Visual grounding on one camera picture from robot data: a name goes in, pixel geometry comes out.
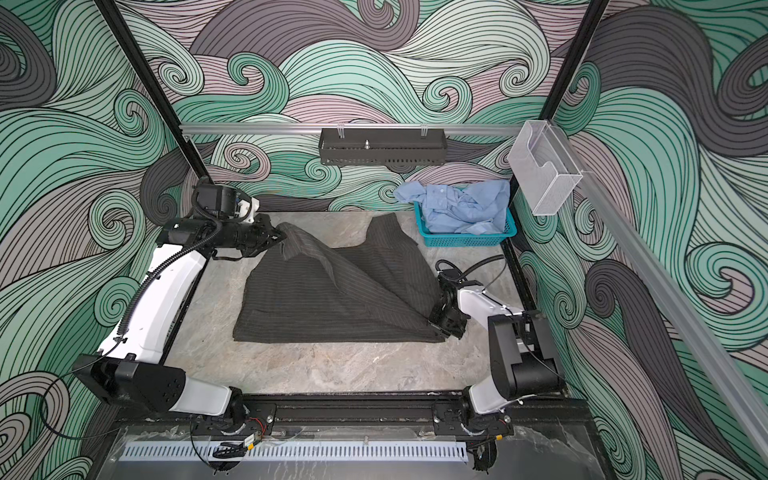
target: clear plastic holder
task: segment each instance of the clear plastic holder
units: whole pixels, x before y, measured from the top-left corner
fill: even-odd
[[[565,132],[546,120],[527,120],[507,160],[536,215],[556,215],[581,180]]]

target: aluminum rail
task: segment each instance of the aluminum rail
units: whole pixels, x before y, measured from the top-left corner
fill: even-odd
[[[513,137],[522,124],[304,124],[280,122],[199,122],[180,125],[184,135],[320,135],[324,128],[408,128],[416,130],[442,129],[446,135],[481,135]]]

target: gray cloth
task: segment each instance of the gray cloth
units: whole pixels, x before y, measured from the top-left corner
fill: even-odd
[[[432,270],[395,214],[374,217],[366,240],[332,249],[292,225],[248,276],[238,342],[442,342],[427,318],[439,300]]]

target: metal vent grille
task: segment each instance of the metal vent grille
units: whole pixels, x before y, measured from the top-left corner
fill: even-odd
[[[443,130],[324,128],[319,143],[324,165],[442,165],[448,152]]]
[[[195,445],[203,458],[219,461],[211,454],[213,445]],[[199,461],[188,441],[129,442],[125,446],[122,462]],[[252,462],[467,462],[467,448],[463,442],[323,442],[293,441],[278,445],[261,444],[243,458],[234,461]]]

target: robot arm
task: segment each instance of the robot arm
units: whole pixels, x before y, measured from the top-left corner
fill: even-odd
[[[506,305],[479,282],[457,281],[461,277],[455,269],[440,272],[443,298],[430,322],[458,338],[470,317],[488,330],[491,375],[469,388],[473,412],[497,412],[521,396],[561,389],[563,369],[546,317]]]
[[[158,363],[184,297],[216,248],[237,248],[243,257],[255,257],[285,235],[272,228],[267,215],[255,213],[258,200],[242,191],[210,184],[199,184],[196,190],[196,211],[204,210],[206,215],[177,218],[164,227],[150,262],[154,280],[138,299],[127,330],[120,335],[116,326],[99,346],[98,355],[80,355],[73,371],[110,405],[225,416],[240,425],[243,408],[239,389],[195,379],[182,369]],[[216,221],[222,224],[221,230],[212,235]],[[155,269],[161,264],[200,242],[203,244],[157,275]]]

